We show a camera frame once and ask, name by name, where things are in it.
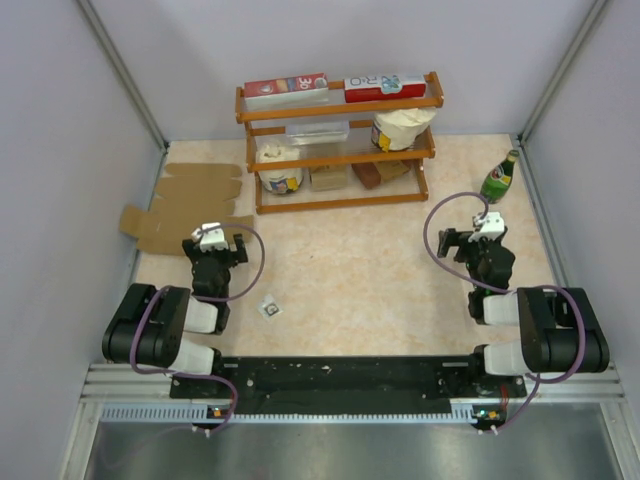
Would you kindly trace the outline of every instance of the white and red box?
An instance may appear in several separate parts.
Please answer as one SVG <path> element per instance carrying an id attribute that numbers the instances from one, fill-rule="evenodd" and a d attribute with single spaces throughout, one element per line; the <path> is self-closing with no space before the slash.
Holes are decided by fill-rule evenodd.
<path id="1" fill-rule="evenodd" d="M 324 73 L 247 82 L 244 99 L 250 110 L 327 102 L 329 83 Z"/>
<path id="2" fill-rule="evenodd" d="M 347 103 L 422 97 L 426 91 L 427 82 L 422 75 L 372 75 L 344 81 Z"/>

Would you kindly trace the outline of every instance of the white wall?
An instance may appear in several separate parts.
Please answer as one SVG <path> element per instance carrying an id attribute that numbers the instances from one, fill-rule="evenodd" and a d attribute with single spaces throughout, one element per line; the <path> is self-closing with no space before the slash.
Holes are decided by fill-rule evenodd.
<path id="1" fill-rule="evenodd" d="M 56 478 L 159 153 L 71 0 L 0 18 L 0 478 Z"/>
<path id="2" fill-rule="evenodd" d="M 94 0 L 164 134 L 243 135 L 235 87 L 436 70 L 434 129 L 521 131 L 591 1 Z"/>
<path id="3" fill-rule="evenodd" d="M 611 2 L 529 151 L 640 420 L 640 3 Z"/>

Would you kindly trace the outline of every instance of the green bottle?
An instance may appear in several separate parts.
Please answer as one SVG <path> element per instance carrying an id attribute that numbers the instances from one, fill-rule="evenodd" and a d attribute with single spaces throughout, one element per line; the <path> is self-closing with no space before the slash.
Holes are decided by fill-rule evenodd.
<path id="1" fill-rule="evenodd" d="M 509 190 L 511 186 L 511 179 L 513 178 L 513 166 L 519 157 L 520 152 L 510 150 L 509 153 L 507 153 L 507 158 L 489 172 L 487 178 L 484 179 L 484 183 L 480 189 L 480 195 L 486 198 L 487 202 L 498 203 L 507 193 L 507 190 Z"/>

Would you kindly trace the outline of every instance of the marble surface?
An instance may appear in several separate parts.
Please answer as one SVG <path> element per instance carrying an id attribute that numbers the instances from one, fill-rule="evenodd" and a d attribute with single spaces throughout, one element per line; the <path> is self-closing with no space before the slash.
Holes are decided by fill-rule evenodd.
<path id="1" fill-rule="evenodd" d="M 422 243 L 430 209 L 452 193 L 479 191 L 511 148 L 509 137 L 436 136 L 435 142 L 436 157 L 425 160 L 427 202 L 256 216 L 267 248 L 260 282 L 231 303 L 223 335 L 188 338 L 223 355 L 467 354 L 479 344 L 517 338 L 514 328 L 476 325 L 467 312 L 470 284 L 435 265 Z M 244 152 L 242 140 L 180 141 L 171 144 L 167 161 L 238 163 L 246 172 Z M 253 178 L 245 173 L 236 214 L 252 213 L 253 205 Z M 551 282 L 519 170 L 494 209 L 509 227 L 504 245 L 516 255 L 511 285 Z M 438 230 L 469 229 L 480 210 L 472 198 L 443 207 L 430 227 L 433 248 Z M 258 243 L 251 242 L 248 251 L 249 264 L 232 271 L 231 292 L 243 289 L 257 270 Z M 454 265 L 452 257 L 446 261 Z M 189 287 L 190 263 L 142 253 L 136 281 Z M 268 321 L 257 309 L 267 294 L 283 309 Z"/>

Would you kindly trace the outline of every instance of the gray floor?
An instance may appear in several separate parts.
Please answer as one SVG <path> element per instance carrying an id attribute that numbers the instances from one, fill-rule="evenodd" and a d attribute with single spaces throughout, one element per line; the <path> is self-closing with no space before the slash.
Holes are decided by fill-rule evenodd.
<path id="1" fill-rule="evenodd" d="M 534 406 L 497 438 L 464 425 L 232 425 L 210 440 L 173 431 L 115 470 L 96 454 L 105 442 L 116 461 L 166 428 L 101 425 L 86 479 L 622 478 L 597 406 Z"/>

